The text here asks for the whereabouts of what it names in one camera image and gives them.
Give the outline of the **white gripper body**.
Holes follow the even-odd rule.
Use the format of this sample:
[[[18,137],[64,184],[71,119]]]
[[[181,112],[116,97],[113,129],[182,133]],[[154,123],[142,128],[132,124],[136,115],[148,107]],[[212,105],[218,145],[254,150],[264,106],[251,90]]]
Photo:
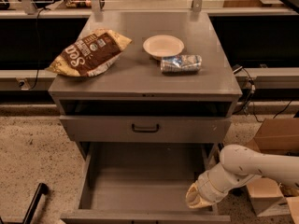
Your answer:
[[[219,203],[238,184],[238,177],[226,171],[220,163],[199,175],[195,182],[201,205]]]

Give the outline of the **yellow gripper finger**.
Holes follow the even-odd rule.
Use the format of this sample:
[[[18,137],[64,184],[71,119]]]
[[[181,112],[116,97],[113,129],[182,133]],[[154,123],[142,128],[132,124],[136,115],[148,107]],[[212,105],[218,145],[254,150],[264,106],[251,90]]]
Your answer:
[[[200,195],[198,188],[195,183],[191,184],[187,193],[186,193],[186,201],[187,202],[198,202],[200,200]]]
[[[188,203],[189,208],[191,209],[196,209],[196,208],[205,208],[212,205],[212,203],[210,202],[206,202],[206,201],[201,201],[199,203]]]

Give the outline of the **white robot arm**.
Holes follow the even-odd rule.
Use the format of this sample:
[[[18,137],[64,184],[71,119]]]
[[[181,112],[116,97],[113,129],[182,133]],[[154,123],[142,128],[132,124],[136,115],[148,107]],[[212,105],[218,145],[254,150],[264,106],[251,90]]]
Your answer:
[[[221,202],[231,189],[267,177],[292,188],[299,186],[299,158],[263,154],[248,147],[228,145],[220,161],[200,174],[186,193],[190,208],[204,208]]]

